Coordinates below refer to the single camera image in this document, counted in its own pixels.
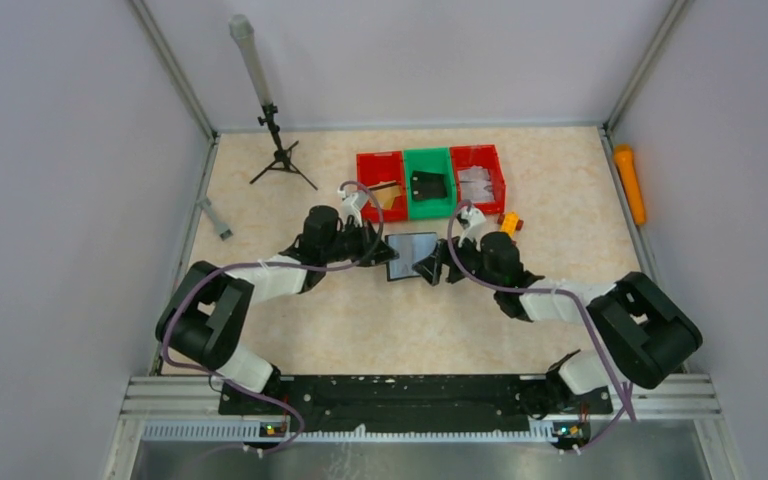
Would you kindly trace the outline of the black leather card holder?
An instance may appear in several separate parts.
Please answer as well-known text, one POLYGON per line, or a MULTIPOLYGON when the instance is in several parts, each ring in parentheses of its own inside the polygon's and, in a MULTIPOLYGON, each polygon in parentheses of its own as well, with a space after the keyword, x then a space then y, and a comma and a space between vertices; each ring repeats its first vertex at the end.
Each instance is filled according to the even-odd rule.
POLYGON ((419 277, 413 270, 413 265, 431 255, 438 241, 434 232, 414 232, 388 234, 386 244, 397 254, 398 258, 390 260, 386 265, 387 281, 395 282, 419 277))

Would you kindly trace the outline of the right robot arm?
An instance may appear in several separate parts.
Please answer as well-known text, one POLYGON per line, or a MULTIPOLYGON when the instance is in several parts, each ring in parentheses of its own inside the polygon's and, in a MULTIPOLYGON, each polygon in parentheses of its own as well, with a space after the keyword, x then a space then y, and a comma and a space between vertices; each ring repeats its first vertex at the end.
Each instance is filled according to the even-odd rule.
POLYGON ((652 390, 703 344, 698 327, 646 274, 632 271, 608 284, 552 281, 525 268, 506 233, 441 239, 412 269, 430 285, 484 286, 515 320, 584 325, 592 348, 564 355, 546 373, 562 399, 607 386, 623 394, 633 386, 652 390))

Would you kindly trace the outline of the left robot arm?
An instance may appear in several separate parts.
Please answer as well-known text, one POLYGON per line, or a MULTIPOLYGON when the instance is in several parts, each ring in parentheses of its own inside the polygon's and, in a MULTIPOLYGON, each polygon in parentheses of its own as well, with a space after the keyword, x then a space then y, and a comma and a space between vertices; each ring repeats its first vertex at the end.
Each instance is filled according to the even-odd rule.
POLYGON ((250 307, 311 290, 332 263, 372 267, 398 257, 371 221, 344 221, 335 208, 314 206, 293 243, 265 263, 225 272, 207 261, 194 263, 161 314, 155 337, 200 368, 260 394, 280 373, 241 343, 250 307))

